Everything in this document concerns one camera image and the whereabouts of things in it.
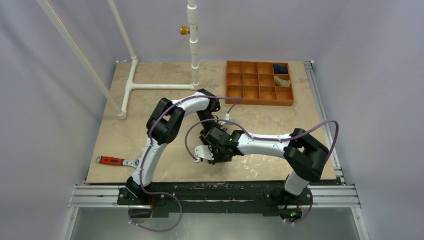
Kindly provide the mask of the aluminium frame rails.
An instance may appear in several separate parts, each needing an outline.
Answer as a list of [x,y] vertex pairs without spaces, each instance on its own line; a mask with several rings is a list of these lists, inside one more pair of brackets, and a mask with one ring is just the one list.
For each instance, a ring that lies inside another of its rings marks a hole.
[[[313,200],[310,206],[306,206],[306,213],[309,214],[312,208],[350,209],[358,239],[367,240],[369,236],[365,224],[361,219],[361,204],[356,187],[354,185],[346,185],[336,152],[332,153],[330,159],[336,179],[334,181],[322,180],[307,185],[306,188],[312,188],[315,200]],[[124,187],[124,185],[117,183],[110,185],[87,183],[76,185],[69,202],[69,219],[66,222],[66,228],[61,235],[61,239],[70,240],[76,234],[74,230],[75,224],[79,219],[79,213],[83,209],[116,208],[129,209],[130,211],[146,211],[152,208],[146,205],[136,206],[135,208],[118,205],[117,199],[120,187]]]

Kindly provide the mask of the rolled blue cloth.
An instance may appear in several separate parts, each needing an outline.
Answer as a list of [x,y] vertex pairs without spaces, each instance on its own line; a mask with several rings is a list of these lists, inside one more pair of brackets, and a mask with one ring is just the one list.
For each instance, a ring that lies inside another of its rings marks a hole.
[[287,75],[289,73],[288,67],[285,66],[285,65],[273,63],[272,67],[273,67],[273,73],[274,74]]

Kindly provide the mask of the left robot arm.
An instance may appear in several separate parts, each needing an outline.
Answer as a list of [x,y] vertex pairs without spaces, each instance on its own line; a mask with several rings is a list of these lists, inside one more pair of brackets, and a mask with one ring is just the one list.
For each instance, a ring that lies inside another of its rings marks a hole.
[[185,117],[199,111],[211,113],[220,109],[219,97],[205,89],[177,100],[165,97],[160,99],[146,123],[146,146],[139,164],[126,181],[125,189],[129,192],[129,199],[138,205],[148,201],[147,188],[153,182],[156,166],[165,148],[178,136]]

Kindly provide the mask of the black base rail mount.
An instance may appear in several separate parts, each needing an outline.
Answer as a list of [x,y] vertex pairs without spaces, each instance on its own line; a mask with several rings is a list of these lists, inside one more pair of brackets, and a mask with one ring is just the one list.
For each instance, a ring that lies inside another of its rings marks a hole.
[[134,209],[152,207],[154,218],[170,213],[260,214],[264,217],[298,218],[301,207],[316,199],[311,187],[299,196],[284,190],[284,180],[152,182],[145,187],[129,178],[118,189],[117,204]]

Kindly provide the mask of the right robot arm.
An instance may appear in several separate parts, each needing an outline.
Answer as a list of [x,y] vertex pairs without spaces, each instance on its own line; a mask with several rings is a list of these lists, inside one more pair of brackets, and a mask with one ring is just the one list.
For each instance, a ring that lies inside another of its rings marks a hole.
[[209,164],[232,161],[235,156],[264,155],[287,161],[292,172],[286,177],[277,199],[292,204],[300,198],[309,183],[321,179],[329,158],[329,149],[304,129],[295,128],[292,133],[280,135],[253,134],[245,130],[232,133],[219,127],[203,132],[202,145],[195,147],[198,162]]

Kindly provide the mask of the rolled olive cloth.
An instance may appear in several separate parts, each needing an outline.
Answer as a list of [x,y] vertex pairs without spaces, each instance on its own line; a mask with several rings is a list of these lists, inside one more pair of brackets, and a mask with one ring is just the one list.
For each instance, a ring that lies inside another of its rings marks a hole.
[[274,76],[274,82],[276,86],[279,87],[290,87],[291,86],[291,80],[289,79],[282,79],[279,76]]

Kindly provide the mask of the white PVC pipe frame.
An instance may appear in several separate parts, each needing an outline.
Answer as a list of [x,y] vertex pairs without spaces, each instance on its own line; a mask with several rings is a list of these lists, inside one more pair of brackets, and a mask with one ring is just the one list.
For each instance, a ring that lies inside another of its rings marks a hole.
[[[51,0],[39,0],[37,2],[47,15],[49,20],[55,26],[63,40],[66,42],[73,55],[78,59],[85,72],[90,76],[92,81],[102,92],[107,103],[114,110],[115,116],[124,120],[127,116],[127,108],[131,91],[133,90],[197,90],[199,88],[199,60],[198,60],[198,7],[196,1],[186,1],[188,23],[191,34],[189,35],[189,46],[191,54],[191,78],[190,84],[138,84],[134,83],[134,75],[137,64],[141,59],[144,60],[164,60],[166,57],[175,58],[177,56],[175,47],[170,47],[170,40],[165,39],[164,30],[166,20],[170,20],[170,11],[163,12],[161,7],[168,4],[165,0],[132,0],[130,6],[131,11],[125,11],[117,7],[114,0],[102,0],[98,4],[100,10],[95,10],[95,4],[90,5],[90,1],[86,1],[85,10],[90,14],[92,23],[96,25],[99,36],[104,37],[105,49],[111,51],[115,45],[115,38],[112,34],[117,34],[118,45],[124,44],[128,51],[128,59],[130,60],[130,71],[123,92],[121,103],[116,102],[112,97],[109,89],[104,83],[104,76],[99,74],[95,65],[88,58],[87,52],[70,31],[65,20],[57,11],[57,6]],[[148,38],[146,50],[142,51],[140,46],[136,46],[139,40],[136,36],[131,36],[129,28],[135,28],[136,25],[149,25],[152,36]]]

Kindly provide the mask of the orange yellow valve knob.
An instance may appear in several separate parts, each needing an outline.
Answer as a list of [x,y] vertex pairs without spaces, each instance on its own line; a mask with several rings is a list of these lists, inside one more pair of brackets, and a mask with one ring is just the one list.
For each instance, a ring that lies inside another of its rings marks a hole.
[[191,34],[191,28],[186,25],[181,25],[179,29],[179,34],[182,36],[190,35]]

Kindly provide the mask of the orange compartment tray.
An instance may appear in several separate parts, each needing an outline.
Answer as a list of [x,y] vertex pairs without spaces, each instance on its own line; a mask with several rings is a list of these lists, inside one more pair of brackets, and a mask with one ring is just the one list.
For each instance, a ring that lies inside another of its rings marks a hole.
[[[288,68],[288,74],[274,74],[273,64]],[[274,76],[291,80],[290,87],[276,86]],[[291,107],[295,102],[288,62],[236,61],[226,62],[226,104]]]

